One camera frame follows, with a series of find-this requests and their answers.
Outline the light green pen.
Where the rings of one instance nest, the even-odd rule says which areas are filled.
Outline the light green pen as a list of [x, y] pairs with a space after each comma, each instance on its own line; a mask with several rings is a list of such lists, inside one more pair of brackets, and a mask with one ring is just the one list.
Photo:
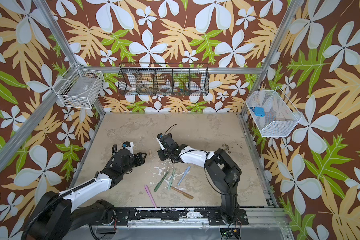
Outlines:
[[174, 179], [174, 175], [176, 173], [176, 168], [173, 168], [173, 171], [171, 173], [171, 177], [169, 179], [169, 183], [168, 183], [168, 187], [167, 187], [167, 190], [169, 191], [172, 187], [172, 184], [173, 184], [173, 179]]

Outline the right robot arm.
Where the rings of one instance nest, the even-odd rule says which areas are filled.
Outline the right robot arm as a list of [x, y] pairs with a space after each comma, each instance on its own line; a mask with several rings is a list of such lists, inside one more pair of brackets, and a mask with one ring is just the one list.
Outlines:
[[172, 163], [193, 164], [204, 168], [207, 180], [213, 189], [222, 197], [220, 213], [222, 220], [230, 224], [235, 221], [239, 212], [237, 188], [242, 171], [229, 154], [218, 149], [214, 152], [197, 150], [188, 145], [178, 145], [172, 134], [158, 134], [160, 145], [158, 155], [161, 161], [167, 159]]

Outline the blue pen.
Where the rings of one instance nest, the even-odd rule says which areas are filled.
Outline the blue pen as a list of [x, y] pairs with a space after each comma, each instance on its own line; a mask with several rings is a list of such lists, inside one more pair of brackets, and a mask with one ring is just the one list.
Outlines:
[[184, 178], [186, 177], [186, 175], [189, 173], [190, 169], [191, 169], [191, 166], [188, 166], [188, 167], [186, 168], [186, 170], [184, 171], [182, 177], [180, 178], [177, 186], [179, 186], [179, 185], [182, 183], [182, 181], [184, 180]]

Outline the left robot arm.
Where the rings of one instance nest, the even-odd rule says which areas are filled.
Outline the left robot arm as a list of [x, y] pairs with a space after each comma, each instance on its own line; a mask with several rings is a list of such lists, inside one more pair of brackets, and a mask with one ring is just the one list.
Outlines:
[[66, 191], [44, 194], [25, 225], [21, 239], [61, 240], [69, 232], [85, 225], [110, 224], [115, 215], [113, 204], [98, 200], [87, 207], [82, 205], [110, 190], [133, 168], [145, 163], [147, 153], [134, 153], [133, 147], [132, 142], [123, 143], [121, 149], [113, 145], [111, 158], [92, 179]]

